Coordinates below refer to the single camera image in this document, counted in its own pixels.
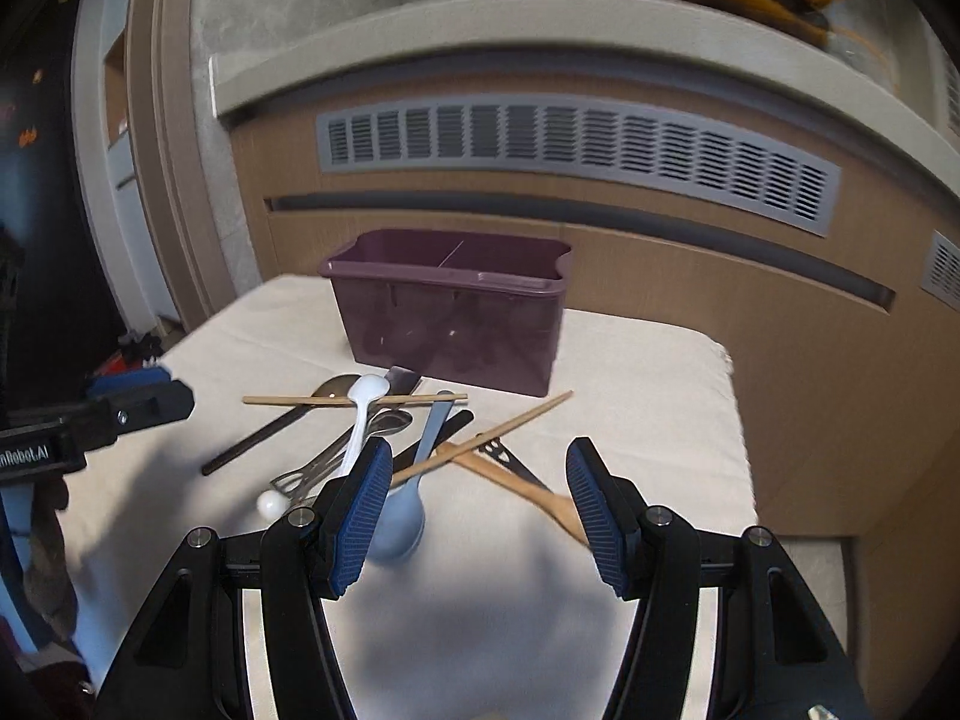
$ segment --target blue gripper pad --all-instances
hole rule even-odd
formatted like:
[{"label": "blue gripper pad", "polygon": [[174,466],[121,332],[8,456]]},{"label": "blue gripper pad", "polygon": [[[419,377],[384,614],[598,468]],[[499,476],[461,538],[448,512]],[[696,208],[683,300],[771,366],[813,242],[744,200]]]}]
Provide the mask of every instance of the blue gripper pad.
[{"label": "blue gripper pad", "polygon": [[149,365],[135,370],[125,370],[122,373],[109,373],[106,376],[98,376],[94,379],[90,386],[86,388],[85,396],[93,399],[112,392],[123,391],[123,389],[131,389],[134,386],[165,384],[171,378],[170,371],[162,365]]},{"label": "blue gripper pad", "polygon": [[353,471],[350,471],[350,477],[358,473],[362,474],[363,478],[359,481],[356,495],[336,536],[336,551],[329,583],[330,589],[338,597],[360,578],[360,570],[373,538],[373,529],[380,519],[383,502],[390,490],[390,478],[394,473],[394,457],[390,452],[390,445],[382,439],[371,439],[367,445],[374,447],[373,460],[366,470],[358,461]]},{"label": "blue gripper pad", "polygon": [[594,469],[592,466],[596,463],[587,459],[589,454],[595,455],[599,461],[589,439],[570,443],[566,450],[566,483],[587,533],[600,579],[613,588],[618,598],[623,598],[629,582],[625,536],[594,476],[597,472],[607,474],[606,467],[600,461],[600,467]]}]

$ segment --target knife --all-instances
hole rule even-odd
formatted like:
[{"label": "knife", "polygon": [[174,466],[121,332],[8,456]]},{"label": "knife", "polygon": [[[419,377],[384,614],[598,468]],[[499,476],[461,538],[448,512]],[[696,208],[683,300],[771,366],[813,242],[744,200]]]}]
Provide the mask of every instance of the knife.
[{"label": "knife", "polygon": [[507,471],[512,471],[512,473],[517,474],[517,476],[525,482],[530,482],[544,490],[550,490],[547,485],[544,485],[544,483],[536,477],[533,471],[520,462],[520,458],[517,457],[517,455],[503,445],[501,440],[493,439],[491,442],[482,445],[479,451],[483,452],[491,460],[497,461],[498,464],[501,464]]}]

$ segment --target chopstick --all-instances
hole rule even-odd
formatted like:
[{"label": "chopstick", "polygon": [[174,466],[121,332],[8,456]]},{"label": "chopstick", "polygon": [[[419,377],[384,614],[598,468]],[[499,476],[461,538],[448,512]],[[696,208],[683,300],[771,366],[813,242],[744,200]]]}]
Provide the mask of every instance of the chopstick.
[{"label": "chopstick", "polygon": [[521,415],[515,416],[513,419],[508,419],[506,422],[503,422],[502,424],[497,425],[488,431],[474,436],[468,442],[463,442],[462,445],[450,447],[450,449],[440,451],[432,458],[428,458],[422,463],[417,463],[415,466],[410,466],[409,469],[397,471],[397,473],[394,474],[394,478],[391,480],[390,486],[395,488],[397,485],[402,485],[411,477],[414,477],[418,474],[427,473],[433,469],[438,469],[443,464],[449,463],[455,457],[464,454],[464,452],[477,449],[477,447],[484,445],[489,440],[498,439],[498,437],[507,435],[507,433],[516,430],[521,425],[525,425],[531,419],[536,419],[543,413],[547,413],[549,410],[556,408],[558,405],[560,405],[560,403],[563,403],[565,400],[569,400],[571,397],[573,397],[573,390],[569,389],[563,394],[557,395],[556,397],[551,398],[550,400],[547,400],[538,406],[534,406],[534,408],[527,410]]},{"label": "chopstick", "polygon": [[[415,406],[424,403],[436,403],[438,400],[467,400],[465,392],[435,395],[386,395],[371,401],[371,408],[377,406]],[[348,397],[298,397],[296,395],[244,395],[243,402],[248,406],[311,406],[322,409],[330,406],[355,405]]]}]

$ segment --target light blue spoon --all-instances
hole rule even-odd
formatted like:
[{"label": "light blue spoon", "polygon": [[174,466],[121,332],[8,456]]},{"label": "light blue spoon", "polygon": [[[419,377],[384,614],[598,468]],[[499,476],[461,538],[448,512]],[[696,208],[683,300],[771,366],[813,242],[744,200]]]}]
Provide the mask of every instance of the light blue spoon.
[{"label": "light blue spoon", "polygon": [[[444,389],[440,394],[449,394]],[[443,423],[453,408],[451,401],[437,401],[430,407],[424,435],[416,446],[414,465],[426,460]],[[373,531],[367,557],[377,563],[396,563],[414,554],[424,536],[426,512],[419,497],[419,474],[396,490],[391,490]]]}]

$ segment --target purple plastic container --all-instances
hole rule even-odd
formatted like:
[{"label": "purple plastic container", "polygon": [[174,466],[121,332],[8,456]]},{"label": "purple plastic container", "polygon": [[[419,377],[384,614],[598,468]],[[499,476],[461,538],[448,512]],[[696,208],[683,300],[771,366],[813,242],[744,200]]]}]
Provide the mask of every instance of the purple plastic container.
[{"label": "purple plastic container", "polygon": [[570,268],[562,241],[374,230],[323,261],[354,360],[543,396]]}]

